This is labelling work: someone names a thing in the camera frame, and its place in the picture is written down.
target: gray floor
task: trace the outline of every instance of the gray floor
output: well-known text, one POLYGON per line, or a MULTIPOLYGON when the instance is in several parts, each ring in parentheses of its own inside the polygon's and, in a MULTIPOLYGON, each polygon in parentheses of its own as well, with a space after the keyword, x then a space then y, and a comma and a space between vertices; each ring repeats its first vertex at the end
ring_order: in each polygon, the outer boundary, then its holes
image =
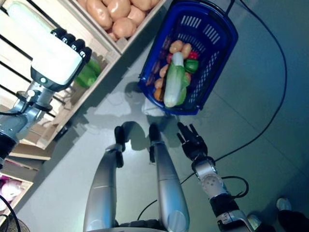
MULTIPOLYGON (((309 2, 246 2, 266 21, 283 46, 289 71, 287 95, 266 133, 218 162, 217 167, 222 176, 245 177, 250 192, 237 201, 239 206, 247 214, 255 212, 281 231, 275 210, 279 196, 289 197, 295 210, 309 216, 309 2)), ((153 36, 155 29, 143 33, 131 47, 130 55, 124 56, 82 106, 73 127, 59 141, 52 160, 44 164, 34 187, 36 191, 30 192, 32 196, 18 212, 32 232, 82 231, 92 178, 104 149, 114 142, 113 129, 117 125, 127 122, 132 128, 124 153, 125 165, 117 172, 119 222, 136 220, 144 206, 156 199, 155 166, 149 163, 147 150, 151 122, 157 122, 164 130, 163 138, 180 179, 191 173, 191 163, 177 141, 177 121, 193 123, 214 158, 242 145, 263 129, 281 97, 282 58, 265 29, 239 5, 232 9, 230 17, 239 32, 239 41, 204 110, 197 116, 163 118, 142 113, 145 97, 136 89, 136 82, 150 49, 147 38, 153 36)), ((232 193, 243 188, 233 180, 227 181, 227 186, 232 193)), ((189 179, 183 190, 190 211, 190 231, 219 231, 197 179, 189 179)), ((158 218, 157 208, 157 204, 151 206, 142 219, 158 218)))

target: blue shopping basket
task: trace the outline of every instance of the blue shopping basket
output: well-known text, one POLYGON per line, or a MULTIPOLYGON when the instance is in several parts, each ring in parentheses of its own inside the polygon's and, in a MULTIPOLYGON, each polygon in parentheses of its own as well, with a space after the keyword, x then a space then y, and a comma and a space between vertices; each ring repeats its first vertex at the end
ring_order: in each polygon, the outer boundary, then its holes
POLYGON ((233 2, 226 12, 206 0, 177 0, 171 4, 139 81, 145 96, 166 113, 196 115, 203 108, 238 40, 227 16, 233 2), (160 68, 167 64, 169 47, 175 40, 192 45, 198 53, 199 69, 192 75, 184 103, 167 108, 154 98, 154 82, 160 78, 160 68))

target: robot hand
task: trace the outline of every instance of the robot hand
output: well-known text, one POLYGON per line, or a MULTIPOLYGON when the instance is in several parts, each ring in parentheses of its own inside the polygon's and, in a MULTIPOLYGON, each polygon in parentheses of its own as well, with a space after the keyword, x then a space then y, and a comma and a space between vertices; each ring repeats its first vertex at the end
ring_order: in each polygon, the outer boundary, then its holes
POLYGON ((84 41, 75 40, 62 28, 40 35, 37 40, 44 49, 31 62, 33 81, 27 91, 17 92, 14 108, 0 112, 0 169, 29 129, 52 110, 54 93, 66 89, 91 57, 92 51, 84 41))
POLYGON ((207 155, 208 150, 203 138, 193 125, 190 125, 190 130, 179 122, 178 128, 182 133, 178 133, 177 136, 182 143, 183 151, 193 161, 192 169, 209 197, 219 229, 229 232, 253 232, 246 216, 235 202, 236 197, 227 191, 218 175, 213 158, 207 155))
POLYGON ((92 50, 63 28, 43 36, 45 49, 31 63, 32 79, 53 92, 66 89, 89 62, 92 50))

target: power cord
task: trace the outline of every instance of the power cord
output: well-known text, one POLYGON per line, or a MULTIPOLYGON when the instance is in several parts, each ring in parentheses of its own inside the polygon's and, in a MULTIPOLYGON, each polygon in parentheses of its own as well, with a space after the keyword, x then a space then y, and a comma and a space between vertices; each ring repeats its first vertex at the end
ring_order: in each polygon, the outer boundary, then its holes
POLYGON ((22 111, 14 112, 14 113, 6 113, 6 112, 0 112, 0 115, 6 115, 6 116, 16 116, 16 115, 22 115, 29 107, 30 103, 26 102, 26 105, 23 107, 22 111))
POLYGON ((284 99, 285 99, 285 94, 286 94, 286 87, 287 87, 287 80, 288 80, 288 68, 287 68, 287 64, 286 64, 286 58, 285 58, 285 53, 277 39, 277 37, 272 33, 272 31, 269 29, 269 27, 264 23, 264 21, 255 13, 253 12, 244 2, 243 0, 239 0, 243 5, 244 7, 246 8, 246 10, 251 13, 264 27, 265 29, 269 32, 269 34, 271 35, 271 37, 274 39, 274 41, 276 42, 279 50, 280 50, 280 53, 282 55, 282 58, 283 58, 283 63, 284 63, 284 89, 283 89, 283 94, 282 94, 282 97, 281 97, 281 100, 280 100, 280 103, 275 111, 275 113, 273 114, 273 116, 271 117, 270 121, 268 122, 268 124, 265 126, 265 128, 256 136, 254 137, 252 140, 250 140, 249 142, 245 143, 244 145, 234 149, 233 151, 230 151, 229 153, 219 157, 216 161, 219 161, 231 154, 233 154, 234 152, 237 152, 241 149, 243 149, 244 147, 248 146, 249 144, 253 143, 255 140, 257 140, 259 137, 261 137, 262 134, 264 134, 264 132, 269 128, 269 126, 271 125, 271 123, 273 122, 273 120, 275 119, 277 113, 279 112, 279 110, 281 109, 282 107, 282 104, 284 102, 284 99))
MULTIPOLYGON (((251 13, 264 27, 265 29, 269 32, 269 34, 271 35, 271 37, 274 39, 274 41, 276 42, 276 45, 278 46, 279 50, 280 50, 280 53, 282 55, 282 58, 283 58, 283 63, 284 63, 284 89, 283 89, 283 94, 282 94, 282 97, 281 97, 281 100, 280 100, 280 103, 275 111, 275 113, 273 114, 273 116, 271 117, 270 121, 267 123, 267 125, 265 126, 265 128, 257 135, 255 136, 252 140, 250 140, 249 142, 245 143, 244 145, 230 151, 229 153, 219 157, 218 159, 215 160, 215 162, 217 161, 220 161, 222 160, 223 158, 226 158, 228 156, 230 156, 231 154, 243 149, 244 147, 250 145, 251 143, 253 143, 255 140, 257 140, 259 137, 261 137, 261 135, 269 128, 269 126, 271 125, 271 123, 273 122, 273 120, 275 119, 277 113, 279 112, 279 110, 281 109, 282 107, 282 104, 284 102, 284 99, 285 99, 285 95, 286 95, 286 88, 287 88, 287 79, 288 79, 288 71, 287 71, 287 63, 286 63, 286 57, 285 57, 285 53, 277 39, 277 37, 272 33, 272 31, 269 29, 269 27, 264 23, 264 21, 254 12, 252 11, 244 2, 243 0, 239 0, 243 5, 244 7, 246 8, 246 10, 251 13)), ((189 175, 184 181, 181 182, 181 184, 183 184, 185 181, 187 181, 190 177, 192 177, 194 175, 194 173, 192 173, 191 175, 189 175)), ((249 184, 248 182, 244 179, 244 178, 241 178, 241 177, 238 177, 238 176, 226 176, 225 179, 228 179, 228 178, 236 178, 236 179, 241 179, 242 181, 244 181, 244 183, 246 184, 246 191, 242 194, 238 194, 236 196, 234 196, 234 198, 241 198, 241 197, 244 197, 245 195, 247 195, 248 191, 249 191, 249 184)), ((145 210, 147 208, 149 208, 149 206, 151 206, 152 204, 154 204, 155 202, 157 202, 157 200, 151 202, 150 204, 148 204, 143 210, 142 212, 140 213, 139 217, 137 220, 140 219, 140 217, 142 216, 142 214, 145 212, 145 210)))
POLYGON ((232 196, 233 199, 236 199, 236 198, 243 198, 244 196, 246 196, 249 192, 249 183, 248 181, 246 181, 245 178, 242 178, 240 176, 236 176, 236 175, 229 175, 229 176, 225 176, 225 177, 222 177, 222 179, 238 179, 238 180, 242 180, 245 185, 246 185, 246 190, 245 192, 240 192, 239 194, 237 194, 236 196, 232 196))
MULTIPOLYGON (((190 174, 185 180, 183 180, 180 184, 182 185, 184 182, 186 182, 190 177, 194 176, 195 173, 192 173, 190 174)), ((230 175, 230 176, 225 176, 225 177, 222 177, 222 179, 239 179, 239 180, 242 180, 245 185, 246 185, 246 190, 244 193, 240 192, 239 194, 237 194, 236 196, 232 196, 234 199, 236 198, 242 198, 244 196, 246 196, 249 192, 249 183, 248 181, 246 181, 244 178, 242 177, 239 177, 239 176, 235 176, 235 175, 230 175)), ((158 201, 157 200, 154 200, 153 202, 149 203, 140 213, 140 215, 138 216, 137 218, 137 221, 141 218, 142 214, 146 211, 146 209, 148 209, 152 204, 156 203, 158 201)))
POLYGON ((10 206, 10 203, 8 203, 8 202, 6 201, 6 199, 5 199, 4 197, 2 197, 1 195, 0 195, 0 199, 6 204, 6 206, 7 206, 7 207, 9 208, 9 210, 11 211, 11 214, 13 215, 13 218, 14 218, 15 223, 16 223, 17 231, 18 231, 18 232, 21 232, 21 230, 20 230, 20 225, 19 225, 17 216, 16 216, 14 210, 12 209, 12 207, 10 206))
MULTIPOLYGON (((190 174, 185 180, 183 180, 180 184, 182 185, 184 182, 186 182, 190 177, 192 177, 195 173, 190 174)), ((140 215, 137 218, 137 221, 140 219, 140 217, 142 216, 142 214, 145 212, 146 209, 148 209, 152 204, 156 203, 158 201, 154 200, 153 202, 151 202, 149 205, 147 205, 140 213, 140 215)))

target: shoe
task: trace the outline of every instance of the shoe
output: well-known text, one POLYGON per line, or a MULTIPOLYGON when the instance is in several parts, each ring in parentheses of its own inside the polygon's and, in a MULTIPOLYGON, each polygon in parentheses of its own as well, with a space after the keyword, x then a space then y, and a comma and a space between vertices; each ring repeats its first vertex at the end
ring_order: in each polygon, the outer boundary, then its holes
POLYGON ((254 230, 256 230, 262 224, 257 215, 254 214, 250 214, 249 216, 247 216, 247 220, 249 221, 250 225, 254 230))
POLYGON ((289 199, 287 199, 287 198, 283 198, 283 197, 279 198, 277 200, 276 207, 278 208, 279 211, 282 211, 282 210, 292 211, 291 203, 290 203, 289 199))

